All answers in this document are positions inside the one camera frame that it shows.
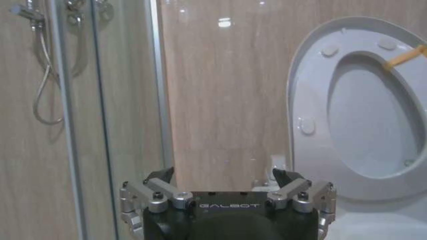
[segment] robotic hand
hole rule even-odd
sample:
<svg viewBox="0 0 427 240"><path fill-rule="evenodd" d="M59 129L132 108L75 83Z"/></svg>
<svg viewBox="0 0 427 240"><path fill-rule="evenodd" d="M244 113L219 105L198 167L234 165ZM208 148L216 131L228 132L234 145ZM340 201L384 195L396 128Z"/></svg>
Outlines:
<svg viewBox="0 0 427 240"><path fill-rule="evenodd" d="M170 185L174 168L124 182L121 219L133 239L323 240L335 220L334 185L272 173L280 187L272 192L183 192Z"/></svg>

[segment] metal bracket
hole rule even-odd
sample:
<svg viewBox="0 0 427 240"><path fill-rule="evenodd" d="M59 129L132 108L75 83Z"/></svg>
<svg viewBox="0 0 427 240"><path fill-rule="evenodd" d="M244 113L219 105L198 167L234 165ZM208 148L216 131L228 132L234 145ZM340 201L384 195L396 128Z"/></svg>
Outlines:
<svg viewBox="0 0 427 240"><path fill-rule="evenodd" d="M187 209L195 203L194 194L182 192L159 178L151 178L146 184L124 182L120 188L120 218L129 226L135 239L144 239L142 217L138 211L142 204L148 206L151 213L163 213L168 209L168 200L178 209Z"/></svg>
<svg viewBox="0 0 427 240"><path fill-rule="evenodd" d="M162 181L159 178L151 178L147 182L147 186L152 190L166 194L167 198L172 201L175 208L187 209L192 204L194 194L187 191L179 191L176 187Z"/></svg>
<svg viewBox="0 0 427 240"><path fill-rule="evenodd" d="M288 200L311 186L311 181L298 178L288 185L282 187L279 191L267 193L267 201L274 205L275 209L287 208Z"/></svg>
<svg viewBox="0 0 427 240"><path fill-rule="evenodd" d="M37 11L36 7L37 6L33 5L33 2L28 0L27 6L15 4L9 9L12 14L19 15L29 20L32 31L41 29L45 24L45 16Z"/></svg>
<svg viewBox="0 0 427 240"><path fill-rule="evenodd" d="M300 192L292 198L292 207L300 213L311 213L314 209L318 209L318 239L323 240L336 214L336 188L332 183L320 181L306 192Z"/></svg>

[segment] wall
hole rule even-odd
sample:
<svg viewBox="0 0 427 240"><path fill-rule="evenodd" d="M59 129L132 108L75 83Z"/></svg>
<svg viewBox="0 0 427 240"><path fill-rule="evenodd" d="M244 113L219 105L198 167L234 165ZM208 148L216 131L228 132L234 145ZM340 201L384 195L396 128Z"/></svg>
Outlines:
<svg viewBox="0 0 427 240"><path fill-rule="evenodd" d="M371 16L427 39L427 0L160 4L176 181L190 190L247 190L270 156L288 154L288 68L319 24Z"/></svg>
<svg viewBox="0 0 427 240"><path fill-rule="evenodd" d="M0 239L77 239L64 125L33 117L43 71L32 53L29 22L0 2ZM56 85L47 86L43 116L61 115Z"/></svg>

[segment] toilet lid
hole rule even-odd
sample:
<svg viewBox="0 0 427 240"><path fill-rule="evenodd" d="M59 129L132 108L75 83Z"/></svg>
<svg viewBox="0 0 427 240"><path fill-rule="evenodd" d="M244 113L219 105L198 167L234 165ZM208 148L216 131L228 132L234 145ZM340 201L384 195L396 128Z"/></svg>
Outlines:
<svg viewBox="0 0 427 240"><path fill-rule="evenodd" d="M294 169L358 200L427 190L427 56L383 64L426 42L370 17L327 22L304 39L287 82Z"/></svg>

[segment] silver metal joint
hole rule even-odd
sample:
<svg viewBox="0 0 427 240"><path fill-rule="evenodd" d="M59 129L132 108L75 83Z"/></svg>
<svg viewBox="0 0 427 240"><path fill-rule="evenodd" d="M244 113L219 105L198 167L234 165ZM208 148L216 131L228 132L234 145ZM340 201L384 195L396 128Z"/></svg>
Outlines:
<svg viewBox="0 0 427 240"><path fill-rule="evenodd" d="M311 182L308 180L298 178L278 191L268 192L267 200L274 202L275 209L287 208L288 200L291 200L298 193L306 191L310 185Z"/></svg>
<svg viewBox="0 0 427 240"><path fill-rule="evenodd" d="M336 215L336 188L332 183L320 181L306 192L300 192L292 198L292 207L300 213L311 213L314 209L318 210L318 239L323 240Z"/></svg>
<svg viewBox="0 0 427 240"><path fill-rule="evenodd" d="M171 200L175 208L187 209L188 203L194 200L194 194L187 191L175 192Z"/></svg>
<svg viewBox="0 0 427 240"><path fill-rule="evenodd" d="M168 198L162 196L160 199L151 198L148 202L148 211L151 213L159 214L163 213L168 209Z"/></svg>
<svg viewBox="0 0 427 240"><path fill-rule="evenodd" d="M175 208L187 209L188 203L194 200L194 194L190 191L180 191L175 186L162 181L159 178L150 179L147 186L167 196Z"/></svg>
<svg viewBox="0 0 427 240"><path fill-rule="evenodd" d="M129 196L129 192L127 189L123 187L120 188L120 209L123 213L129 213L135 211L135 206L132 202L132 196Z"/></svg>
<svg viewBox="0 0 427 240"><path fill-rule="evenodd" d="M121 220L128 224L131 235L135 239L144 239L144 228L142 217L138 213L133 212L123 212Z"/></svg>

